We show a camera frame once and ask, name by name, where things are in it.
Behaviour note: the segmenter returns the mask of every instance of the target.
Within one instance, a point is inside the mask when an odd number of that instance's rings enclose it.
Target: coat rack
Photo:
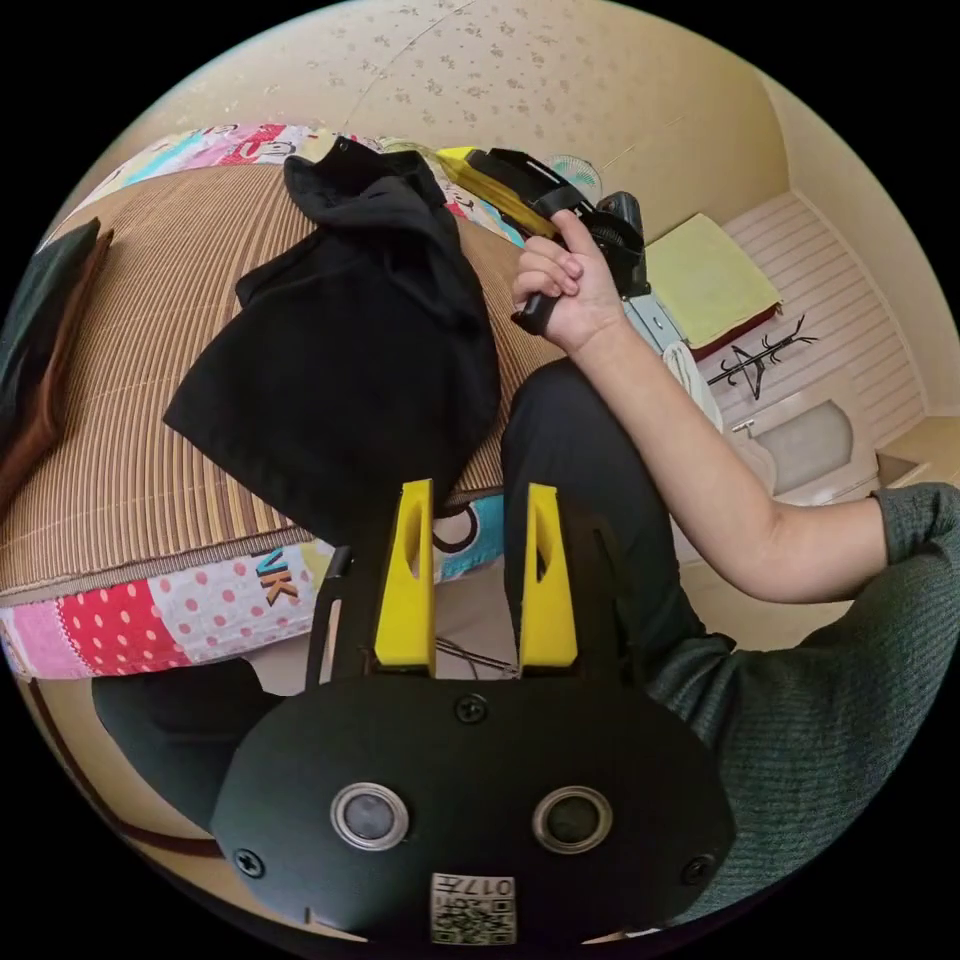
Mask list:
[[[806,337],[800,335],[800,328],[803,326],[804,318],[806,314],[803,314],[800,319],[797,321],[797,329],[793,333],[787,334],[782,340],[778,340],[776,343],[770,343],[770,335],[767,334],[760,341],[764,349],[760,353],[747,353],[746,350],[741,350],[740,347],[734,345],[731,347],[733,350],[734,356],[738,359],[738,363],[734,364],[732,367],[727,367],[727,360],[720,361],[720,369],[723,373],[718,374],[712,380],[708,380],[707,383],[710,386],[713,386],[715,383],[719,383],[721,380],[726,380],[731,387],[737,385],[737,381],[733,379],[734,374],[743,373],[746,378],[747,384],[750,386],[750,390],[753,393],[753,399],[760,399],[760,384],[763,381],[763,373],[767,369],[765,361],[769,360],[771,365],[775,363],[781,363],[782,360],[777,354],[785,349],[786,347],[792,346],[795,343],[816,343],[819,340],[819,337]],[[750,367],[755,367],[757,371],[757,382],[755,384],[750,383],[750,377],[747,375],[747,370]]]

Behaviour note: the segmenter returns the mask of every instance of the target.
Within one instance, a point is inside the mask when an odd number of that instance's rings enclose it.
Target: human hand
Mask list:
[[[598,333],[627,319],[590,231],[570,210],[561,210],[551,220],[567,249],[546,237],[527,240],[513,281],[513,302],[522,310],[536,293],[558,297],[544,336],[575,357]]]

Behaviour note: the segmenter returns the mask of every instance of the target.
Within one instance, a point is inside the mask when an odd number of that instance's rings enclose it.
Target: sticker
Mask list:
[[[430,890],[434,943],[503,946],[517,942],[513,877],[435,873]]]

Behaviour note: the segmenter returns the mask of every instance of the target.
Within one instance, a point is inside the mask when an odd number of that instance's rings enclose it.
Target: pink polka dot fabric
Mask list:
[[[153,673],[309,632],[332,549],[310,544],[43,603],[0,607],[7,662],[24,677]]]
[[[125,676],[187,666],[189,658],[156,609],[146,580],[62,597],[60,619],[94,676]]]

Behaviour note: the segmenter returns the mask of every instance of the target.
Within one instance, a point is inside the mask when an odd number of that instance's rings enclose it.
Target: cable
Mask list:
[[[503,660],[497,660],[495,657],[488,657],[485,654],[474,653],[473,651],[466,650],[459,643],[454,643],[452,640],[448,640],[446,637],[437,637],[436,638],[437,649],[453,657],[458,657],[461,660],[466,660],[470,664],[470,669],[473,672],[474,679],[479,680],[480,677],[477,673],[476,665],[490,667],[493,670],[499,670],[504,677],[515,678],[517,676],[517,668],[511,664],[506,663]]]

